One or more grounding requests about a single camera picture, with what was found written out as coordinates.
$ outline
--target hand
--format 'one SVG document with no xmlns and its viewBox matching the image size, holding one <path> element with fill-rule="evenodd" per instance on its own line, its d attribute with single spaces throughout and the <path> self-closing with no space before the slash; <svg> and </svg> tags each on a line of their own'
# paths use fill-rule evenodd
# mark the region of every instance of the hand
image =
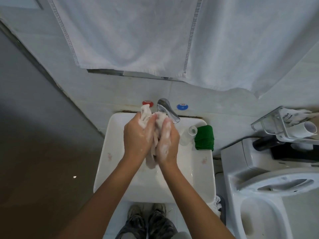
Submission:
<svg viewBox="0 0 319 239">
<path fill-rule="evenodd" d="M 142 164 L 152 146 L 157 115 L 154 113 L 151 116 L 145 129 L 138 123 L 140 118 L 141 113 L 138 112 L 124 127 L 125 152 L 123 157 L 133 159 L 139 165 Z"/>
<path fill-rule="evenodd" d="M 161 138 L 156 147 L 157 162 L 161 170 L 167 167 L 177 167 L 179 138 L 173 121 L 170 118 L 165 118 Z"/>
</svg>

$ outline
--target white ceramic sink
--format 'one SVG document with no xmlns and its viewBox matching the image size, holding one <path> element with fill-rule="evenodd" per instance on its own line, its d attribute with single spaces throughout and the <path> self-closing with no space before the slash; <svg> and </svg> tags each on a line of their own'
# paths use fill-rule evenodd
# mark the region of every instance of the white ceramic sink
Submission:
<svg viewBox="0 0 319 239">
<path fill-rule="evenodd" d="M 116 168 L 124 155 L 123 131 L 135 113 L 116 113 L 111 116 L 107 126 L 98 171 L 94 182 L 95 192 Z M 198 118 L 183 118 L 175 124 L 181 135 L 190 126 L 204 126 L 206 122 Z M 213 156 L 211 150 L 196 150 L 194 141 L 187 146 L 179 145 L 177 164 L 188 182 L 206 203 L 216 196 Z M 158 166 L 149 169 L 145 160 L 132 179 L 123 200 L 150 203 L 175 203 L 162 172 Z"/>
</svg>

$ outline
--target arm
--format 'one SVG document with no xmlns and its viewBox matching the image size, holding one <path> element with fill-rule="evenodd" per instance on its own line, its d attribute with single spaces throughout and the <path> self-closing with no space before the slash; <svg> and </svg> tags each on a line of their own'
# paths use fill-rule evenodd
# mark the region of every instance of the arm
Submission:
<svg viewBox="0 0 319 239">
<path fill-rule="evenodd" d="M 158 163 L 192 238 L 235 239 L 179 170 L 178 143 L 178 131 L 170 119 L 165 119 L 157 146 Z"/>
<path fill-rule="evenodd" d="M 147 140 L 147 135 L 154 133 L 156 115 L 150 118 L 145 129 L 138 124 L 140 117 L 138 112 L 124 127 L 125 153 L 122 160 L 78 215 L 58 235 L 58 239 L 103 237 L 115 208 L 152 145 L 152 140 Z"/>
</svg>

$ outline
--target chrome faucet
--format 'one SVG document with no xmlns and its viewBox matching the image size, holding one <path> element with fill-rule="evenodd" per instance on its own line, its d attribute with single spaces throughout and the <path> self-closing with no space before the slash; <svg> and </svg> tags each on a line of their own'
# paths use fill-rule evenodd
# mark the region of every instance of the chrome faucet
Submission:
<svg viewBox="0 0 319 239">
<path fill-rule="evenodd" d="M 169 101 L 165 98 L 161 98 L 157 102 L 157 110 L 159 112 L 165 112 L 170 119 L 172 119 L 173 123 L 178 123 L 181 119 L 177 116 L 175 112 L 173 112 L 173 109 L 171 108 L 171 105 Z"/>
</svg>

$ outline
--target shoe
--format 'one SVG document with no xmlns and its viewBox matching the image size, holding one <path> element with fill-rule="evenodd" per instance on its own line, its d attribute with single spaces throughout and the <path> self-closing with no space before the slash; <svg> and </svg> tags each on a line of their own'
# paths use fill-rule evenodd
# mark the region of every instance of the shoe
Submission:
<svg viewBox="0 0 319 239">
<path fill-rule="evenodd" d="M 163 216 L 166 217 L 166 206 L 165 204 L 155 203 L 152 207 L 152 211 L 159 211 Z"/>
<path fill-rule="evenodd" d="M 142 210 L 138 205 L 132 205 L 127 213 L 127 219 L 131 218 L 134 215 L 142 215 Z"/>
</svg>

